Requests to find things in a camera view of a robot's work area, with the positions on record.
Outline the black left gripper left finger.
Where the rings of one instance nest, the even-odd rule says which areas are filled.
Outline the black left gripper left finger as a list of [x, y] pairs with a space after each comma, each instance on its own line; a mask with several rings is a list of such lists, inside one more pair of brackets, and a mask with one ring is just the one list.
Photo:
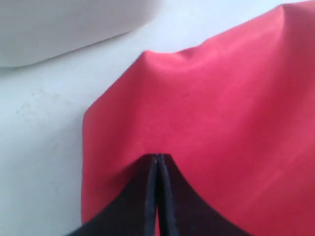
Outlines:
[[156, 226], [158, 155], [146, 154], [138, 170], [108, 206], [70, 236], [153, 236]]

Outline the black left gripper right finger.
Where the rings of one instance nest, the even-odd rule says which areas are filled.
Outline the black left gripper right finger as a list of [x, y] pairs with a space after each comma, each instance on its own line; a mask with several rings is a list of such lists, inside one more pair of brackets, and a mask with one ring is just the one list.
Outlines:
[[161, 236], [248, 236], [222, 217], [188, 184], [169, 154], [157, 155]]

